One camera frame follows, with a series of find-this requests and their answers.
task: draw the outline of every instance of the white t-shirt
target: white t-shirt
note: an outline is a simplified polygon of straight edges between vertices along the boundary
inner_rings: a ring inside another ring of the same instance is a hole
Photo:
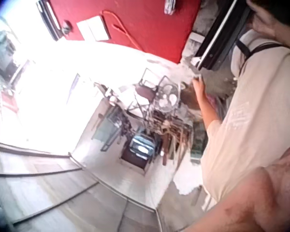
[[[241,41],[250,51],[274,42],[253,30]],[[250,171],[268,166],[290,147],[290,49],[255,53],[238,76],[244,59],[236,47],[231,70],[238,86],[223,122],[209,125],[209,142],[201,159],[204,187],[216,201]]]

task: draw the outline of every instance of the dark hair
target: dark hair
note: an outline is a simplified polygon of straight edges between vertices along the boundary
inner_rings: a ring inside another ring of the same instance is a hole
[[[279,22],[290,26],[290,0],[251,0],[266,9]]]

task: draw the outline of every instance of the backpack strap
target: backpack strap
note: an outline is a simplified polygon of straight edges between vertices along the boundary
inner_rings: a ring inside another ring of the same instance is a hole
[[[275,48],[275,47],[287,47],[285,45],[282,44],[277,44],[277,43],[264,43],[259,45],[258,47],[256,47],[255,49],[253,49],[252,51],[249,50],[249,48],[243,44],[242,41],[237,40],[236,41],[236,46],[241,50],[241,52],[245,55],[245,60],[244,63],[242,64],[241,68],[240,68],[240,72],[239,72],[239,76],[242,73],[242,69],[244,64],[246,63],[246,61],[252,57],[255,53],[266,50],[266,49],[270,49],[270,48]]]

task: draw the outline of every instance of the white floor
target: white floor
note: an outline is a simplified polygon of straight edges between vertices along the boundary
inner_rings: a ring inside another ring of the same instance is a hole
[[[121,164],[119,158],[124,140],[119,145],[115,141],[107,152],[101,152],[103,143],[91,139],[95,130],[91,129],[97,120],[98,112],[103,114],[105,111],[106,105],[98,106],[72,155],[117,191],[148,207],[156,208],[173,178],[177,163],[169,160],[167,166],[163,166],[162,157],[157,157],[146,174],[142,175]]]

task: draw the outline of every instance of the hand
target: hand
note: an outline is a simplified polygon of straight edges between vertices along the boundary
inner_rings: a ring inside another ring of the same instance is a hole
[[[204,84],[202,75],[199,75],[198,77],[195,77],[192,80],[192,84],[193,84],[193,88],[194,88],[194,91],[195,91],[195,94],[197,96],[197,100],[198,101],[200,101],[204,97],[206,97],[205,84]]]

